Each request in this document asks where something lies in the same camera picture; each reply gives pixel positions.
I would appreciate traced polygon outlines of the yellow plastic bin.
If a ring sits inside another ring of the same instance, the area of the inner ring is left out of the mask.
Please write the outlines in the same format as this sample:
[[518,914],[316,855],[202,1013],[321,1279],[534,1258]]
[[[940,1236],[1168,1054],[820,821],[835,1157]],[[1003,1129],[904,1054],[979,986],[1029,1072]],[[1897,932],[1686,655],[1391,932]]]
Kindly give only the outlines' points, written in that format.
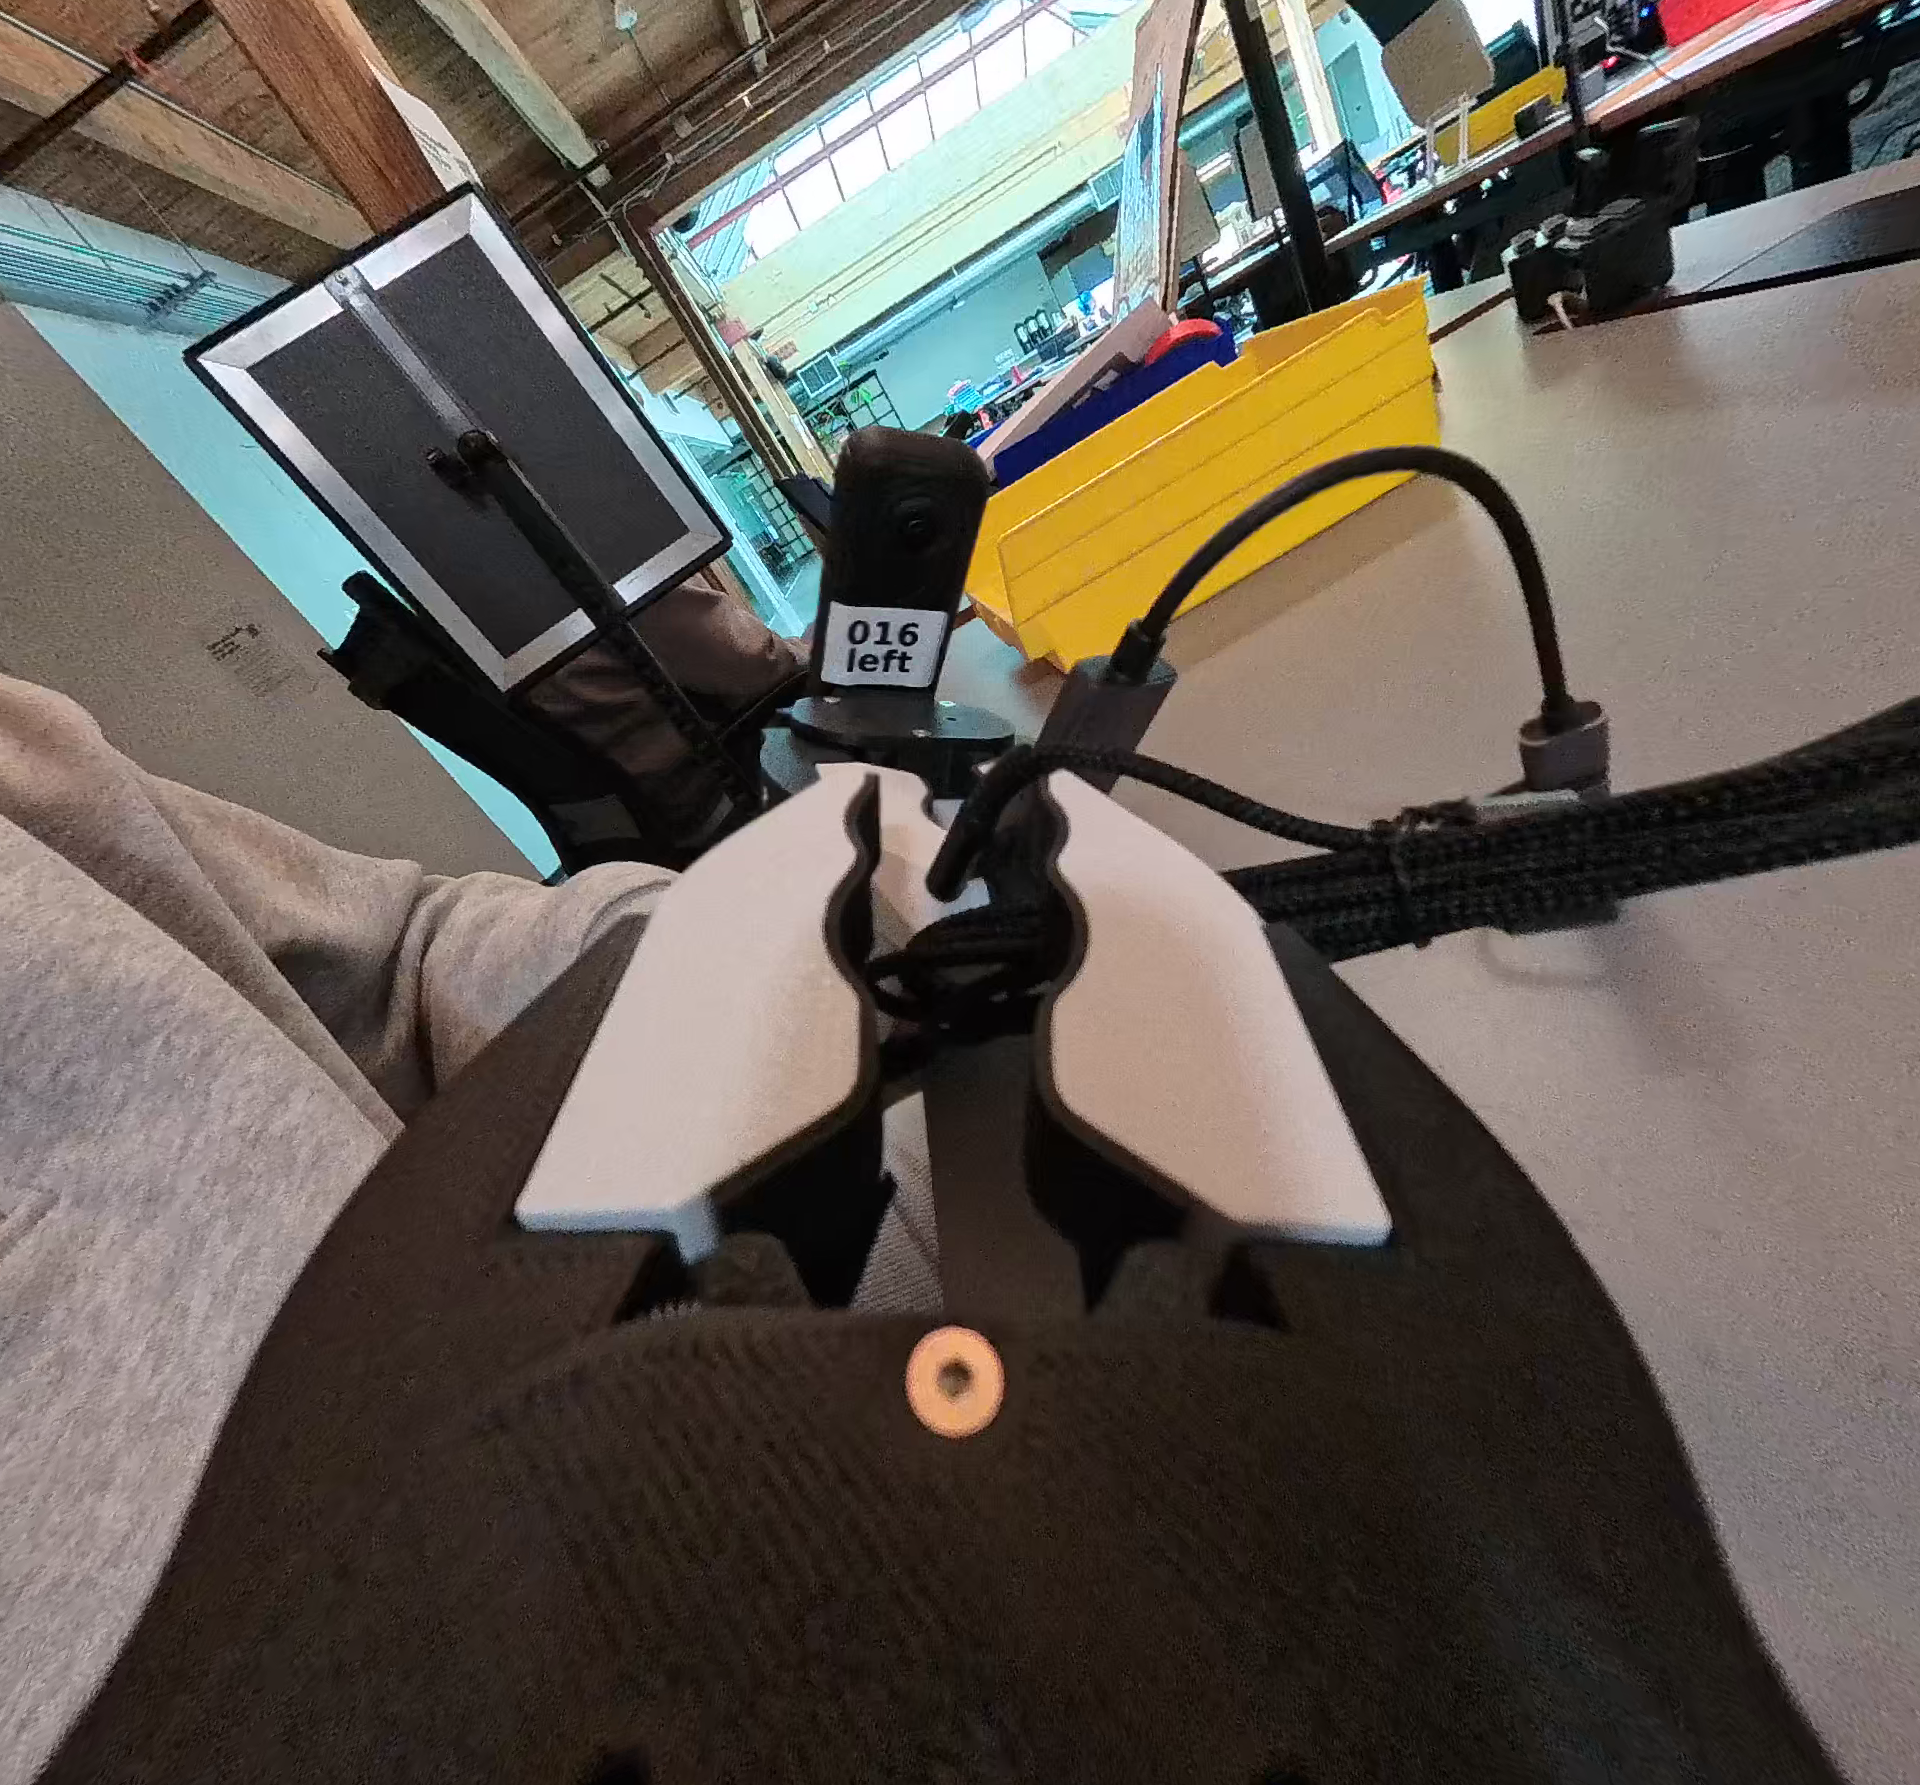
[[1170,574],[1294,473],[1438,444],[1427,285],[1398,281],[1256,335],[999,487],[966,599],[1027,662],[1107,655]]

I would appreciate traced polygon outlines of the person's left forearm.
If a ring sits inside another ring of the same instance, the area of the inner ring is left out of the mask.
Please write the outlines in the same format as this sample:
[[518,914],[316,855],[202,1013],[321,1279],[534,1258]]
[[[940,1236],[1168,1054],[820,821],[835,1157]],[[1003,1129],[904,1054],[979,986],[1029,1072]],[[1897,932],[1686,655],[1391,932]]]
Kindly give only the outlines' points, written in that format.
[[563,887],[502,876],[434,877],[379,862],[379,914],[332,1037],[390,1110],[446,1090],[544,986],[608,932],[643,923],[669,868],[601,866]]

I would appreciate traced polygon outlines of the light grey desk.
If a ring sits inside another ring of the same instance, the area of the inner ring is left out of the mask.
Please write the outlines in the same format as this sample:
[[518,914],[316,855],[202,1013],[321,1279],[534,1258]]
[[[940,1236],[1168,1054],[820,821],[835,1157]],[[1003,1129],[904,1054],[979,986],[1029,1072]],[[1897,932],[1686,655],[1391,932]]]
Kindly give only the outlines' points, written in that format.
[[[1521,507],[1615,779],[1917,697],[1917,264],[1434,335],[1444,446]],[[1147,753],[1370,821],[1514,775],[1483,515],[1411,481],[1183,613]],[[1854,1783],[1917,1783],[1917,849],[1344,969],[1526,1167],[1659,1377],[1726,1555]]]

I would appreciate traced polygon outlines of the black panel with silver frame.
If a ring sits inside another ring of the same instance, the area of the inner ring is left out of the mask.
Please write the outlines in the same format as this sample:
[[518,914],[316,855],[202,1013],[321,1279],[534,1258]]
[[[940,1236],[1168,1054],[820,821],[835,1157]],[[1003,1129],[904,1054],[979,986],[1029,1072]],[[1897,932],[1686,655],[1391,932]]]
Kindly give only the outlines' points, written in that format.
[[183,360],[500,693],[567,664],[593,628],[500,507],[430,470],[430,446],[466,430],[500,439],[629,616],[730,552],[723,515],[478,184]]

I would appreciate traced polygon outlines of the black office chair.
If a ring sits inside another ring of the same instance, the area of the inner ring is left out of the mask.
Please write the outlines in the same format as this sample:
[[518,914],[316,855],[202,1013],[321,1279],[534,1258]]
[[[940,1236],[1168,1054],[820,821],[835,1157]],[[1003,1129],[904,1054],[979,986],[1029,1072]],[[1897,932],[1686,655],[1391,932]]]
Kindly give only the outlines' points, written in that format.
[[765,719],[804,686],[804,647],[736,599],[688,579],[645,604],[631,618],[637,644],[714,734],[714,759],[617,640],[593,640],[528,689],[500,693],[371,574],[350,574],[344,594],[355,618],[322,664],[355,699],[502,782],[567,876],[617,862],[683,870],[727,837],[746,816],[720,766],[752,775]]

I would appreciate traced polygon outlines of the black hub cable grey plug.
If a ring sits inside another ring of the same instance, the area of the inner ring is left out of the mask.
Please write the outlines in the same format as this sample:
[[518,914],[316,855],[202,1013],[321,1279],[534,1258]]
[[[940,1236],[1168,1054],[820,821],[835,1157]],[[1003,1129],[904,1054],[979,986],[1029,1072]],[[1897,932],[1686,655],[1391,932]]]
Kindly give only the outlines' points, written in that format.
[[1599,799],[1611,787],[1611,717],[1595,699],[1571,697],[1555,599],[1531,532],[1526,527],[1513,492],[1486,469],[1440,446],[1379,446],[1344,452],[1306,469],[1298,477],[1288,477],[1263,498],[1237,508],[1220,532],[1188,552],[1147,613],[1122,628],[1101,683],[1122,689],[1141,686],[1153,664],[1161,664],[1163,637],[1177,613],[1237,549],[1288,513],[1361,477],[1434,477],[1476,501],[1489,520],[1521,594],[1531,668],[1541,679],[1536,717],[1521,719],[1517,726],[1521,792]]

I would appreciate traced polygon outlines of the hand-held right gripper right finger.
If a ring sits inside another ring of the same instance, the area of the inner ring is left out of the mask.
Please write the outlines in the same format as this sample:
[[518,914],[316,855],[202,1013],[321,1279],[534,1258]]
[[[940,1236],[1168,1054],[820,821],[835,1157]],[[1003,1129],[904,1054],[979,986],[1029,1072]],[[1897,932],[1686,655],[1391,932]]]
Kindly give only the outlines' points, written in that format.
[[1243,1236],[1385,1245],[1385,1199],[1263,918],[1077,772],[1046,772],[1045,816],[1071,923],[1036,1019],[1046,1114]]

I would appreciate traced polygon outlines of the grey USB hub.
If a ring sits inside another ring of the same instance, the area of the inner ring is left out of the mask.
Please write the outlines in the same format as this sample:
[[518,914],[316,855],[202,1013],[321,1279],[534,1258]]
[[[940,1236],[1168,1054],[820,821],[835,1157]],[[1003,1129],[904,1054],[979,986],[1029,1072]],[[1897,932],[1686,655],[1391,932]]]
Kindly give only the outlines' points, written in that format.
[[1139,754],[1174,686],[1177,671],[1163,656],[1141,679],[1117,679],[1107,655],[1087,656],[1064,675],[1034,750],[1036,754],[1050,754],[1046,768],[1064,768],[1087,787],[1111,793],[1122,772],[1084,759]]

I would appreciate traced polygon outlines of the wooden post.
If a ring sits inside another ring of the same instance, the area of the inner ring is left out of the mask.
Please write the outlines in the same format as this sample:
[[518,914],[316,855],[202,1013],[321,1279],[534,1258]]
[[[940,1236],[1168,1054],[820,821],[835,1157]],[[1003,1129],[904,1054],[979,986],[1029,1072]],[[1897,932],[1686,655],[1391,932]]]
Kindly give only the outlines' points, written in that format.
[[441,194],[349,0],[207,5],[377,237]]

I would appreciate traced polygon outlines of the black panel stand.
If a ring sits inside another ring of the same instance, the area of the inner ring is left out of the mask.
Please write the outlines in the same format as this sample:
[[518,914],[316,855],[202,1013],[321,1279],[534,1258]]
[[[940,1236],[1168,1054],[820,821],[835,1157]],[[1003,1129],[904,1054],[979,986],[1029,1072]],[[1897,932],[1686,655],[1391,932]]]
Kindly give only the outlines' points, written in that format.
[[430,446],[430,470],[466,501],[491,501],[518,527],[544,574],[577,600],[589,618],[593,640],[610,647],[641,679],[643,693],[669,717],[671,732],[684,741],[688,754],[704,761],[723,787],[730,808],[743,819],[765,811],[765,792],[759,772],[746,772],[720,746],[720,734],[697,713],[693,699],[658,664],[650,647],[631,628],[631,616],[616,594],[610,579],[593,565],[586,549],[555,520],[539,487],[522,477],[519,464],[484,430],[466,430],[454,439],[454,451]]

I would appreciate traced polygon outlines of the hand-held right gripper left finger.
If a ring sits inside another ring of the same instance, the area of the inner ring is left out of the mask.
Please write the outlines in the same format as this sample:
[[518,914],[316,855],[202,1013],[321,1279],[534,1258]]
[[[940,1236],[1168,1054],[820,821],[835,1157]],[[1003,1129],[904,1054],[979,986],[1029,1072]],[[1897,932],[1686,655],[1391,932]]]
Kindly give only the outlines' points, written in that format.
[[698,1260],[752,1185],[863,1110],[879,808],[876,768],[827,766],[669,887],[513,1201],[518,1225],[661,1233]]

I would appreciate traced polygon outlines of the black metal pole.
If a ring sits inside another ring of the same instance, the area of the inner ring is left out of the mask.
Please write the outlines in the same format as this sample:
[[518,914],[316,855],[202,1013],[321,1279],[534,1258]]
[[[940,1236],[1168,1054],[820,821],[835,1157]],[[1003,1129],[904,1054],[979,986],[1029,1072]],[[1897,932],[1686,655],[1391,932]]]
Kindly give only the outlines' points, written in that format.
[[1233,54],[1241,64],[1241,82],[1248,108],[1256,114],[1258,144],[1264,168],[1275,190],[1275,211],[1284,217],[1288,246],[1294,258],[1294,279],[1306,309],[1331,307],[1331,274],[1326,258],[1326,239],[1317,232],[1317,216],[1302,168],[1302,151],[1289,134],[1289,116],[1284,101],[1281,68],[1264,41],[1258,0],[1220,0]]

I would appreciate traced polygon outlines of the person's beige sweatshirt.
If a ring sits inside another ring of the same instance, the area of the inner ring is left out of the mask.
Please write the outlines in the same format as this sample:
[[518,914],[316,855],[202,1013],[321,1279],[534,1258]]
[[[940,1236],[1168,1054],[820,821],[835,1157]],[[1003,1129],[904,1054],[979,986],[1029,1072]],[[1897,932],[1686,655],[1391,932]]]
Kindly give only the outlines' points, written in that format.
[[332,1037],[379,862],[3,679],[3,1783],[99,1689],[292,1279],[412,1120]]

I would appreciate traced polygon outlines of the black device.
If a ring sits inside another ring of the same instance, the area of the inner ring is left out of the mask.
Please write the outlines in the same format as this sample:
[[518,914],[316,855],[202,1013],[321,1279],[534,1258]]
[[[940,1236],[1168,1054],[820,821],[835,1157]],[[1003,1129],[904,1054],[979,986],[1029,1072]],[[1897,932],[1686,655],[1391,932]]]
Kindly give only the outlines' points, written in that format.
[[1517,232],[1501,264],[1526,328],[1577,312],[1611,321],[1666,292],[1674,274],[1666,209],[1628,194],[1595,216],[1551,216]]

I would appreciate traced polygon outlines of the dark grey desk mat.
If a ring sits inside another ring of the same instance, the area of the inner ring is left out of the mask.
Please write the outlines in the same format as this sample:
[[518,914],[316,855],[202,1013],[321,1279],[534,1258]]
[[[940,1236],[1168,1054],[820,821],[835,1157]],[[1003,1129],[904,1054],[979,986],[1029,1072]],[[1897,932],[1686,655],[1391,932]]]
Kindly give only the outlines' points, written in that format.
[[1718,302],[1895,264],[1917,264],[1917,184],[1860,196],[1793,237],[1781,237],[1683,299]]

